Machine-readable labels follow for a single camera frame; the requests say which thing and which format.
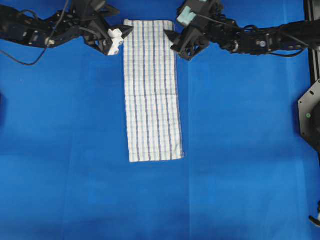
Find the blue stripe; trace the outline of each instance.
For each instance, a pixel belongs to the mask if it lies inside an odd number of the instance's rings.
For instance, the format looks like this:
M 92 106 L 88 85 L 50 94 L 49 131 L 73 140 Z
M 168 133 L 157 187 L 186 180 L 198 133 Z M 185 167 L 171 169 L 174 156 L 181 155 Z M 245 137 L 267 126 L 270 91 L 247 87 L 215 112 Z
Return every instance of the blue stripe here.
M 135 69 L 135 31 L 132 32 L 132 49 L 133 49 L 133 95 L 134 95 L 134 110 L 135 110 L 135 122 L 136 122 L 136 152 L 138 161 L 140 162 L 140 152 L 139 152 L 139 128 L 138 128 L 138 110 L 137 110 L 137 95 L 136 95 L 136 69 Z
M 173 31 L 176 30 L 175 24 L 172 23 Z M 184 146 L 183 146 L 183 138 L 182 138 L 182 127 L 181 127 L 181 118 L 180 118 L 180 104 L 179 104 L 179 91 L 178 91 L 178 70 L 177 70 L 177 55 L 174 54 L 174 77 L 175 77 L 175 95 L 176 95 L 176 110 L 178 113 L 178 121 L 179 121 L 179 134 L 180 134 L 180 154 L 181 157 L 185 157 Z
M 164 53 L 164 88 L 165 88 L 165 104 L 166 104 L 166 113 L 168 118 L 168 135 L 169 135 L 169 146 L 170 146 L 170 160 L 173 159 L 172 156 L 172 139 L 171 139 L 171 126 L 170 126 L 170 114 L 169 114 L 169 104 L 168 104 L 168 88 L 167 88 L 167 54 L 166 54 L 166 35 L 163 34 L 163 53 Z
M 151 73 L 151 64 L 152 64 L 152 61 L 153 61 L 153 59 L 152 59 L 152 52 L 151 52 L 151 46 L 152 46 L 152 40 L 151 40 L 151 33 L 150 33 L 150 25 L 149 24 L 151 24 L 151 22 L 150 21 L 148 21 L 148 54 L 149 54 L 149 57 L 148 57 L 148 60 L 149 60 L 149 62 L 148 62 L 148 74 L 149 74 L 149 77 L 150 77 L 150 79 L 149 79 L 149 85 L 150 85 L 150 87 L 149 87 L 149 90 L 150 90 L 150 97 L 151 97 L 151 99 L 152 99 L 152 96 L 153 96 L 153 89 L 152 89 L 152 85 L 154 84 L 154 82 L 155 82 L 155 79 L 152 79 L 152 73 Z M 155 120 L 155 116 L 154 116 L 154 108 L 153 108 L 153 106 L 151 106 L 151 108 L 150 108 L 150 111 L 151 111 L 151 125 L 152 125 L 152 137 L 151 137 L 151 139 L 152 139 L 152 144 L 153 144 L 153 153 L 154 153 L 154 157 L 153 158 L 156 158 L 156 152 L 157 152 L 157 149 L 156 149 L 156 143 L 155 143 L 155 141 L 156 141 L 156 136 L 155 136 L 155 123 L 157 124 L 157 121 Z
M 148 99 L 147 99 L 147 91 L 146 91 L 146 40 L 145 40 L 145 22 L 144 21 L 142 22 L 142 51 L 143 51 L 143 88 L 144 88 L 144 102 L 145 102 L 146 135 L 147 135 L 147 145 L 148 145 L 148 156 L 149 156 L 149 161 L 151 161 Z
M 156 107 L 156 122 L 158 127 L 158 143 L 159 143 L 159 157 L 162 159 L 161 154 L 161 139 L 160 139 L 160 120 L 159 120 L 159 105 L 158 105 L 158 93 L 157 93 L 157 62 L 156 62 L 156 32 L 155 32 L 155 22 L 152 22 L 153 30 L 153 77 L 154 77 L 154 95 L 155 95 L 155 107 Z

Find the black robotic arm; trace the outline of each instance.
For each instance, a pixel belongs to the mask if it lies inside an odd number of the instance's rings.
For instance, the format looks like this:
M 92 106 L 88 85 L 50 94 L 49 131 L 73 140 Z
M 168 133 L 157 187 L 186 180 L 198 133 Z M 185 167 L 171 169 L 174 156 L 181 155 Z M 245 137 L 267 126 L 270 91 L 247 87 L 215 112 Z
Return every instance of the black robotic arm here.
M 58 11 L 48 19 L 40 19 L 32 10 L 18 11 L 0 5 L 0 39 L 45 49 L 82 36 L 91 48 L 104 55 L 116 55 L 124 38 L 133 30 L 131 26 L 110 26 L 106 22 L 105 17 L 118 13 L 105 0 L 73 0 L 69 11 Z
M 177 21 L 184 26 L 182 33 L 165 31 L 173 42 L 172 49 L 188 61 L 210 42 L 232 54 L 294 57 L 306 48 L 318 50 L 320 20 L 270 28 L 239 27 L 235 20 L 226 18 L 222 10 L 219 0 L 186 0 L 177 10 Z M 278 50 L 298 52 L 290 55 L 274 53 Z

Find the towel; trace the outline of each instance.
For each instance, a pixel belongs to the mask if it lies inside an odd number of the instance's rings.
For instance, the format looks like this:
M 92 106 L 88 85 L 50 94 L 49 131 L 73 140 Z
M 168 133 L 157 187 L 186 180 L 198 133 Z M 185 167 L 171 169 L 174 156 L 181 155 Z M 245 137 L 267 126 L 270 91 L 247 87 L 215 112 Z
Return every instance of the towel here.
M 177 61 L 164 30 L 171 21 L 131 21 L 124 42 L 124 81 L 129 161 L 184 157 L 177 84 Z

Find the white towel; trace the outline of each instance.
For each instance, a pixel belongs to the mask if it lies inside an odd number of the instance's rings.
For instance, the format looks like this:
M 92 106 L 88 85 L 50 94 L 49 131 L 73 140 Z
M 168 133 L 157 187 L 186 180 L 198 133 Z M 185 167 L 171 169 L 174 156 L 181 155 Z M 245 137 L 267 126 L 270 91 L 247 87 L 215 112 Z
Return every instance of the white towel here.
M 184 157 L 171 21 L 131 21 L 124 42 L 126 123 L 131 163 Z

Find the blue cloth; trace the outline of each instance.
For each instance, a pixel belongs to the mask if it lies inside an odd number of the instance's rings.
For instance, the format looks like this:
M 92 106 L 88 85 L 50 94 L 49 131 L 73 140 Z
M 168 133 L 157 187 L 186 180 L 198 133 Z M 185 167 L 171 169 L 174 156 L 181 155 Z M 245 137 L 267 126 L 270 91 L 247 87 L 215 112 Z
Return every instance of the blue cloth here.
M 175 20 L 182 0 L 110 0 L 123 19 Z M 41 18 L 63 0 L 1 0 Z M 300 0 L 224 0 L 240 26 L 303 20 Z M 1 41 L 33 60 L 39 49 Z M 306 240 L 319 193 L 317 154 L 299 137 L 307 53 L 231 55 L 216 45 L 178 60 L 184 160 L 130 164 L 123 51 L 82 39 L 34 67 L 0 57 L 0 239 Z

